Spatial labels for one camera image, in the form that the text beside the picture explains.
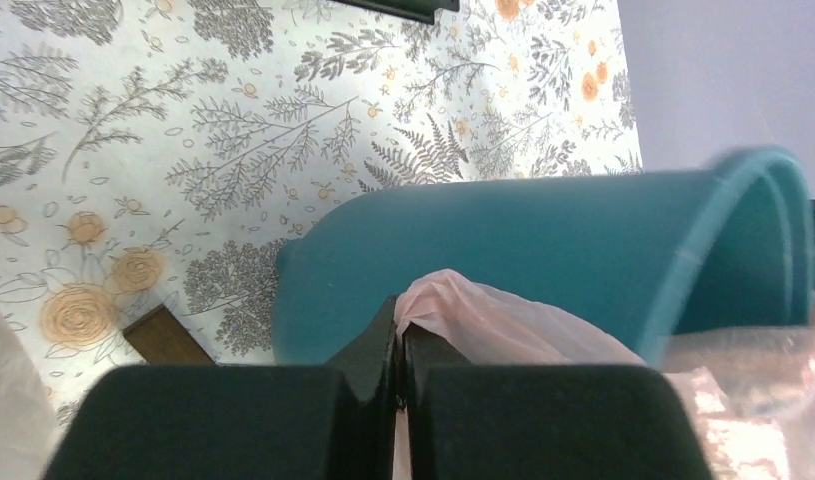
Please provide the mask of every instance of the pink plastic bag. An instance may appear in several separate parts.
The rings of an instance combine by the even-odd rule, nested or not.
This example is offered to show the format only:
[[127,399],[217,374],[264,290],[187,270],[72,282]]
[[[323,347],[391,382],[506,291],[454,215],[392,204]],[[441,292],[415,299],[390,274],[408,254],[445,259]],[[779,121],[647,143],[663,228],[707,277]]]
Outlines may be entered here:
[[[395,322],[399,336],[415,323],[448,340],[473,363],[644,364],[615,338],[562,309],[473,283],[452,270],[413,282],[398,298]],[[722,340],[733,339],[733,333],[673,338],[674,357],[667,358],[667,364],[674,368],[666,377],[684,404],[716,478],[815,478],[815,327],[777,329],[774,334],[756,330],[761,331],[736,334],[746,337],[737,352]],[[760,345],[797,337],[805,348],[788,356],[787,362],[803,373],[798,375],[801,383],[790,385],[788,402],[769,390],[770,395],[760,398],[751,386],[740,383],[751,371],[756,374],[753,385],[780,386],[783,377],[772,375],[775,370],[760,361]],[[737,362],[742,370],[729,369],[723,359]],[[717,373],[728,386],[741,385],[732,389],[733,399],[720,388]],[[767,415],[759,413],[764,408]],[[407,422],[406,412],[396,417],[393,478],[399,480],[411,478]]]

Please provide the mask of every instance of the orange flower print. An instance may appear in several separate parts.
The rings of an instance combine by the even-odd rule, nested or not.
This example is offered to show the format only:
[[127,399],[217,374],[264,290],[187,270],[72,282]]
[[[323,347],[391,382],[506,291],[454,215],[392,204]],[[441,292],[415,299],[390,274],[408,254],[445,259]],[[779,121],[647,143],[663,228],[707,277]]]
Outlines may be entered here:
[[495,0],[501,18],[512,22],[519,16],[519,0]]
[[111,278],[124,293],[136,293],[153,287],[163,267],[159,254],[149,249],[128,250],[113,264]]
[[101,287],[70,284],[42,306],[40,330],[48,341],[79,350],[106,338],[118,315],[112,295]]
[[68,222],[68,234],[71,241],[89,246],[101,240],[106,231],[104,221],[93,212],[75,213]]
[[18,215],[18,212],[9,206],[0,205],[0,231],[8,235],[16,235],[27,230],[27,222]]
[[604,85],[607,82],[607,64],[604,62],[600,62],[598,67],[595,69],[595,78],[598,79],[598,83]]
[[454,129],[457,130],[460,139],[463,139],[463,137],[469,133],[469,125],[466,123],[466,120],[457,120],[454,122]]
[[588,102],[592,102],[598,97],[598,82],[590,72],[584,75],[584,80],[581,82],[581,93],[584,95],[584,100]]
[[519,73],[519,59],[516,55],[510,55],[510,60],[507,63],[510,65],[510,70]]

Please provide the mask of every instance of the wall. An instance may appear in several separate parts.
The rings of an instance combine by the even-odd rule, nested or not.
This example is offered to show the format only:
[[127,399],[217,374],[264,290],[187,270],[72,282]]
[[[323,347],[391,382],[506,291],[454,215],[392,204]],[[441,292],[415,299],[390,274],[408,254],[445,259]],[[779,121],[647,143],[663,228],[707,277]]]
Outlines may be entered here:
[[619,0],[646,169],[775,143],[815,197],[815,1]]

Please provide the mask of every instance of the wallpaper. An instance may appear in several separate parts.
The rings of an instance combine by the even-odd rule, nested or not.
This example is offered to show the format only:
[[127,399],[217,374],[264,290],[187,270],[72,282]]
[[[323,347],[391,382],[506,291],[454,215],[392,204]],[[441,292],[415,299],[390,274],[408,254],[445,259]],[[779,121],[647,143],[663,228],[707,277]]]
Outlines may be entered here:
[[274,258],[406,184],[641,168],[615,0],[0,0],[0,310],[63,424],[164,303],[269,363]]

